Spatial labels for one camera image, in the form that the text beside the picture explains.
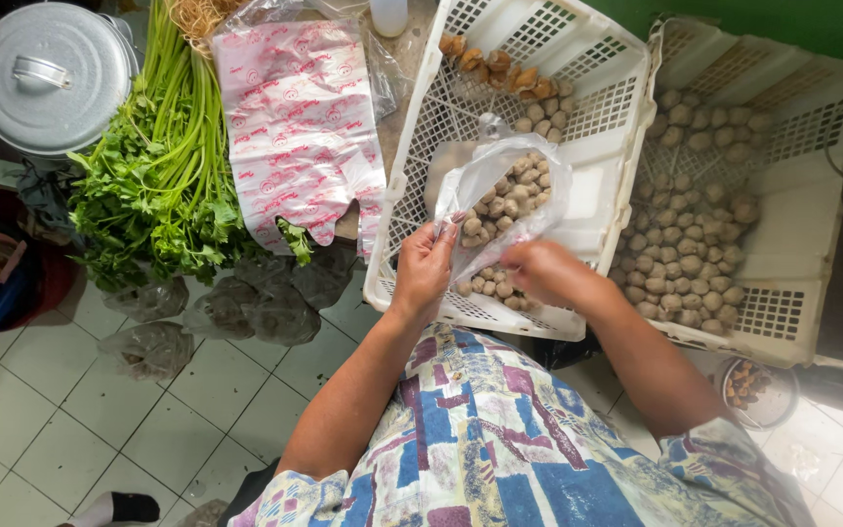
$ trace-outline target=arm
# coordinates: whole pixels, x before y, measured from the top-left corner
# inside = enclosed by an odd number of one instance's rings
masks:
[[[547,304],[587,319],[643,422],[659,438],[715,417],[737,423],[708,379],[662,333],[640,317],[614,282],[554,242],[515,245],[503,255],[516,284]]]
[[[434,232],[427,223],[402,242],[392,305],[304,409],[275,473],[291,470],[322,479],[356,467],[408,355],[448,288],[457,227],[449,225],[437,240]]]

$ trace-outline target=person's left hand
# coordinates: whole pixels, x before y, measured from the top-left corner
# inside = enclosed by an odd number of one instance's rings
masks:
[[[435,224],[428,222],[402,240],[390,311],[420,324],[435,319],[451,280],[451,250],[456,235],[457,225],[449,222],[436,240]]]

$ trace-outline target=hand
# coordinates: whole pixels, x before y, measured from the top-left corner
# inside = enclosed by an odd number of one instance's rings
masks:
[[[507,274],[514,285],[545,304],[571,307],[589,318],[626,304],[614,282],[592,271],[555,242],[513,245],[500,262],[509,269]]]
[[[457,225],[446,223],[436,240],[435,224],[428,222],[402,240],[390,311],[422,325],[435,319],[451,281],[451,250],[456,235]]]

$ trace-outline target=plastic crate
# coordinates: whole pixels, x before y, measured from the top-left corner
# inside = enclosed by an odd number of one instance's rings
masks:
[[[442,2],[428,38],[392,163],[389,186],[363,294],[377,310],[392,300],[392,260],[402,240],[428,221],[423,193],[431,155],[443,141],[477,138],[477,118],[493,112],[512,123],[526,104],[487,84],[472,85],[442,60],[442,34],[465,35],[469,48],[503,50],[522,67],[571,81],[576,102],[559,152],[573,170],[571,207],[549,234],[606,273],[629,218],[629,194],[642,133],[655,103],[646,96],[650,55],[644,42],[580,2],[456,0]],[[514,311],[491,297],[447,293],[438,320],[545,339],[579,341],[584,320],[546,305]]]
[[[676,154],[658,140],[645,142],[638,181],[674,166],[691,174],[696,188],[711,181],[746,185],[761,208],[733,276],[747,296],[731,336],[652,324],[688,346],[782,367],[810,365],[841,219],[843,179],[824,146],[843,171],[843,61],[686,19],[656,28],[650,45],[658,90],[684,88],[708,105],[745,105],[776,122],[765,150],[739,167],[718,162],[718,150]]]

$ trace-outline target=aluminum pot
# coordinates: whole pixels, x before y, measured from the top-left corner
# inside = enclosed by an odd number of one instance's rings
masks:
[[[63,160],[98,141],[139,64],[122,20],[79,6],[32,4],[0,20],[0,137],[30,157]]]

